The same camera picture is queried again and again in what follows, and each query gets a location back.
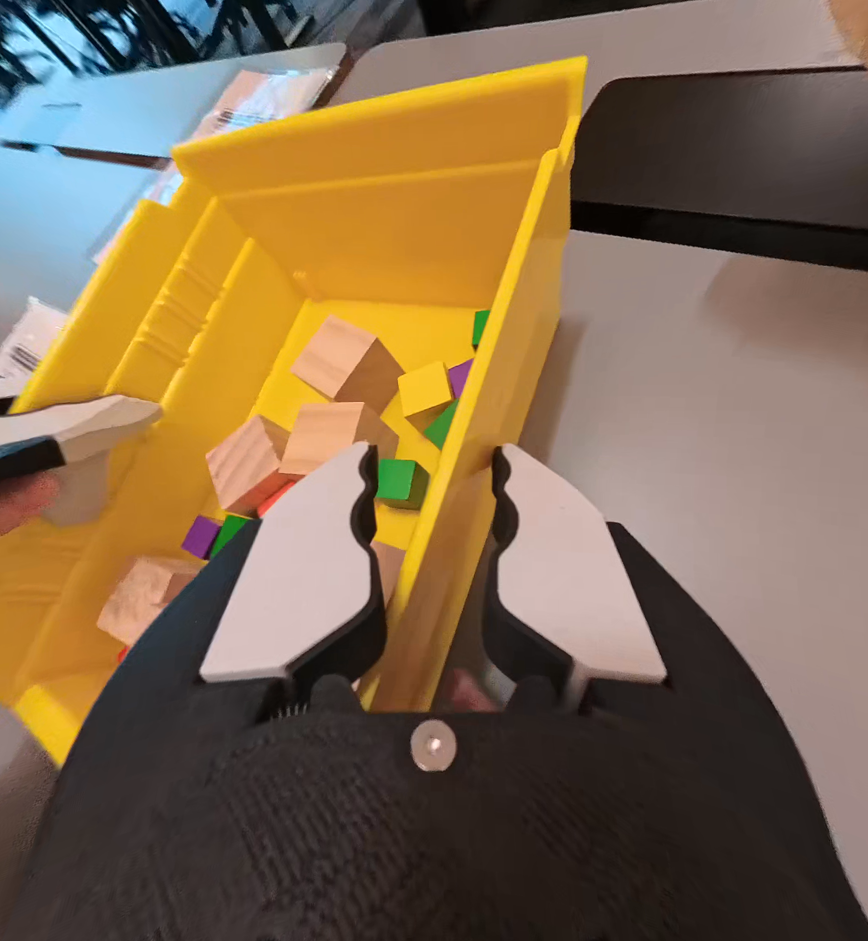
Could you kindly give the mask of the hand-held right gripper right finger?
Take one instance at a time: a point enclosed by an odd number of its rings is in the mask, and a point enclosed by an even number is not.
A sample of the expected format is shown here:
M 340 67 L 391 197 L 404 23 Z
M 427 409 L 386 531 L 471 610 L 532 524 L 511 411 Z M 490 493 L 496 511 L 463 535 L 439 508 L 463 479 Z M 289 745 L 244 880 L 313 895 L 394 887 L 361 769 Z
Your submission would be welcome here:
M 662 685 L 656 641 L 603 514 L 516 444 L 492 456 L 488 660 L 514 683 Z

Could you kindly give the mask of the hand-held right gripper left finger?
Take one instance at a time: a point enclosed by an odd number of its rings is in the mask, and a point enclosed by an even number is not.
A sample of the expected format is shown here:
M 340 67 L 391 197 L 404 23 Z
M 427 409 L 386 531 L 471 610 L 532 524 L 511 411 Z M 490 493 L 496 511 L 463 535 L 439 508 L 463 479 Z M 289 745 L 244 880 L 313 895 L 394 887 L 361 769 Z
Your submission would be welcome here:
M 373 500 L 378 450 L 359 441 L 264 514 L 199 674 L 207 683 L 359 680 L 388 631 Z

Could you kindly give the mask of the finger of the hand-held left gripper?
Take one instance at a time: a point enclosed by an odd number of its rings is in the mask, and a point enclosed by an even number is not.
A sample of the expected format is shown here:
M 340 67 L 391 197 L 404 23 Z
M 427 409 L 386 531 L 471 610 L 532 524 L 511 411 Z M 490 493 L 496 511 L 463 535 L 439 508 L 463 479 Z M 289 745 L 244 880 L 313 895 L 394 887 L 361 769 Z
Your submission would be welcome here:
M 0 485 L 51 472 L 59 492 L 42 516 L 60 527 L 91 523 L 107 504 L 110 454 L 163 413 L 157 403 L 114 394 L 0 415 Z

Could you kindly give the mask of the pile of plain wooden cubes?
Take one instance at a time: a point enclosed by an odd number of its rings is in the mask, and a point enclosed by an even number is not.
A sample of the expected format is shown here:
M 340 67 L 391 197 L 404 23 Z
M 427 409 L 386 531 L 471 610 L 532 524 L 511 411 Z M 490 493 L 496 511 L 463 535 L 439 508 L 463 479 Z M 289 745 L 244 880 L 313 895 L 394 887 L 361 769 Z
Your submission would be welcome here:
M 381 339 L 328 315 L 291 367 L 292 376 L 324 402 L 300 406 L 291 430 L 263 416 L 245 422 L 208 453 L 216 484 L 224 486 L 227 522 L 260 516 L 282 492 L 356 442 L 392 457 L 398 438 L 381 419 L 403 370 Z M 126 647 L 201 571 L 195 561 L 140 556 L 103 606 L 97 627 Z

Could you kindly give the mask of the pile of small coloured cubes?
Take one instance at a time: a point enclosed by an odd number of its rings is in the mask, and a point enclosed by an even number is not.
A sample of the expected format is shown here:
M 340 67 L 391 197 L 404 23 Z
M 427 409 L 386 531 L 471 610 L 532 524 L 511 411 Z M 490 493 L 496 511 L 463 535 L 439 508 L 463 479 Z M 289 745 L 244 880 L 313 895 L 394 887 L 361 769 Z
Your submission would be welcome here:
M 296 417 L 296 406 L 306 406 L 307 392 L 298 379 L 307 377 L 291 361 L 297 356 L 309 360 L 325 356 L 335 340 L 325 339 L 325 328 L 317 325 L 324 314 L 334 327 L 353 331 L 347 318 L 382 332 L 395 351 L 406 354 L 406 376 L 394 383 L 398 401 L 390 411 L 393 429 L 404 435 L 399 458 L 435 460 L 426 502 L 415 522 L 406 519 L 404 505 L 381 513 L 382 538 L 398 540 L 407 536 L 406 569 L 401 575 L 389 607 L 394 650 L 390 662 L 409 658 L 413 646 L 433 644 L 439 656 L 445 655 L 470 587 L 476 559 L 487 538 L 487 515 L 495 501 L 487 494 L 486 442 L 480 432 L 493 432 L 489 422 L 497 412 L 489 410 L 476 396 L 486 388 L 481 378 L 467 384 L 460 421 L 446 439 L 447 450 L 440 457 L 420 434 L 444 406 L 455 399 L 460 388 L 448 377 L 440 354 L 431 354 L 423 343 L 417 324 L 399 319 L 403 313 L 419 313 L 419 308 L 369 307 L 330 302 L 323 308 L 306 301 L 293 303 L 288 311 L 265 308 L 252 310 L 239 301 L 232 309 L 216 302 L 197 330 L 175 336 L 171 313 L 154 306 L 144 325 L 134 334 L 132 347 L 111 377 L 108 391 L 162 398 L 166 393 L 180 398 L 169 406 L 173 419 L 184 421 L 179 430 L 167 428 L 159 446 L 167 451 L 148 453 L 154 464 L 134 463 L 132 476 L 123 488 L 120 511 L 133 524 L 128 547 L 145 547 L 154 536 L 161 539 L 176 533 L 163 526 L 183 524 L 189 511 L 198 509 L 210 483 L 202 470 L 200 445 L 216 444 L 216 433 L 228 435 L 251 411 L 263 410 L 279 424 Z

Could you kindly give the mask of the yellow plastic bin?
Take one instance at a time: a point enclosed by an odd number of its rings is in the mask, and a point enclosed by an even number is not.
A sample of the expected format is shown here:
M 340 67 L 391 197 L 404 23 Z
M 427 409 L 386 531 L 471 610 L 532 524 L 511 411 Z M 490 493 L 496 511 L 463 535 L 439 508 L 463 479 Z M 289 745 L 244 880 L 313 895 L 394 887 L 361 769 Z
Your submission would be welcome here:
M 560 318 L 585 70 L 576 57 L 174 151 L 177 194 L 140 203 L 15 406 L 123 394 L 164 409 L 112 455 L 98 520 L 0 538 L 0 704 L 55 761 L 118 668 L 122 643 L 95 622 L 122 571 L 220 513 L 208 451 L 254 414 L 290 428 L 318 400 L 291 368 L 328 315 L 405 371 L 474 358 L 443 450 L 397 398 L 383 412 L 430 486 L 419 511 L 377 508 L 406 556 L 361 698 L 431 705 L 492 520 L 491 454 L 518 442 Z

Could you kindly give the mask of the person's left hand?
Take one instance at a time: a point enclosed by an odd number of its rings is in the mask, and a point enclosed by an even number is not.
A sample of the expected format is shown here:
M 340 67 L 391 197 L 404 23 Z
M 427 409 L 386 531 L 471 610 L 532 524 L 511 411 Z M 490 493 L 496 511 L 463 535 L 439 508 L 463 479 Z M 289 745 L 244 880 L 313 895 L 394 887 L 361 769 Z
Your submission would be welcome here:
M 58 494 L 59 482 L 51 472 L 0 484 L 0 537 L 39 517 Z

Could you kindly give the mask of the white barcode paper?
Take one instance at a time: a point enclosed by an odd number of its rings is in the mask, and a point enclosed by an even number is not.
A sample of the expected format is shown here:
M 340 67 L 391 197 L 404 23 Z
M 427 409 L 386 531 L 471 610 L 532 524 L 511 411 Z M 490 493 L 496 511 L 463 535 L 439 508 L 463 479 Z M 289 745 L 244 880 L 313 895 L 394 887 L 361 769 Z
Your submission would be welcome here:
M 27 382 L 66 327 L 70 317 L 36 297 L 0 346 L 0 377 Z

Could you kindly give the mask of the clear bag with brown card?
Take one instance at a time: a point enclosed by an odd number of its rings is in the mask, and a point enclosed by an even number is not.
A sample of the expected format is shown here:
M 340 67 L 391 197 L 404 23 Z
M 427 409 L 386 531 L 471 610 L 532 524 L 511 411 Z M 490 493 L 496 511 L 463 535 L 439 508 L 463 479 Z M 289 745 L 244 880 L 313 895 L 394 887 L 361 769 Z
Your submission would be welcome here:
M 338 68 L 316 67 L 271 73 L 239 72 L 198 122 L 189 141 L 281 121 L 310 111 Z

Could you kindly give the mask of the black mat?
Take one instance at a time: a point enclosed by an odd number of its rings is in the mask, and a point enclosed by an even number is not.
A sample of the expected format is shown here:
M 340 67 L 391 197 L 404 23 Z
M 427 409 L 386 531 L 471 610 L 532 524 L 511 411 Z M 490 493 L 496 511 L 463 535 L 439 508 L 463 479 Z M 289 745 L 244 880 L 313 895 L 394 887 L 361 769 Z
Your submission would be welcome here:
M 868 72 L 615 79 L 570 189 L 573 230 L 868 273 Z

